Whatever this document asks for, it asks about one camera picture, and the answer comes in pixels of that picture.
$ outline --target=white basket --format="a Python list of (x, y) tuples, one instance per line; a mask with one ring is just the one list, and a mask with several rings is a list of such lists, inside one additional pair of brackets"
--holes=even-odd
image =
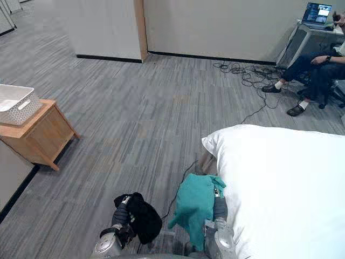
[(41, 106), (33, 88), (0, 84), (0, 123), (22, 125)]

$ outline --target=wooden nightstand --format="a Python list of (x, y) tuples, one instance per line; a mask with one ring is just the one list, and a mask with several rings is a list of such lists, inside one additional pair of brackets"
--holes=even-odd
[(72, 139), (80, 138), (58, 108), (56, 101), (40, 100), (43, 106), (23, 125), (0, 124), (0, 138), (32, 163), (48, 165), (55, 171), (54, 160)]

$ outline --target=mattress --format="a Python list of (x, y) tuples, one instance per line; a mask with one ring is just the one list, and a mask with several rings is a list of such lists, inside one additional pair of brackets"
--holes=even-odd
[(238, 125), (202, 139), (239, 259), (345, 258), (345, 137)]

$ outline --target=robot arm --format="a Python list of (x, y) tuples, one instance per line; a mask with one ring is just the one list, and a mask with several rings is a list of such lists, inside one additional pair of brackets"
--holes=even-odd
[[(219, 191), (215, 191), (215, 205), (212, 221), (205, 222), (205, 254), (210, 259), (235, 259), (233, 230), (226, 223), (227, 205), (225, 198), (221, 198)], [(126, 255), (122, 250), (134, 237), (129, 225), (130, 216), (126, 204), (130, 197), (125, 197), (114, 212), (112, 227), (103, 230), (90, 259), (188, 259), (188, 257), (157, 254), (157, 255)]]

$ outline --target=black shoe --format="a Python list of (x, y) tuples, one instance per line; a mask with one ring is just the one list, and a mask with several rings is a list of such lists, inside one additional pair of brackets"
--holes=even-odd
[(264, 93), (280, 93), (281, 89), (275, 88), (275, 85), (267, 85), (261, 88)]
[(296, 116), (302, 114), (304, 111), (305, 110), (300, 105), (297, 105), (296, 107), (288, 110), (287, 114), (289, 114), (292, 117), (296, 117)]

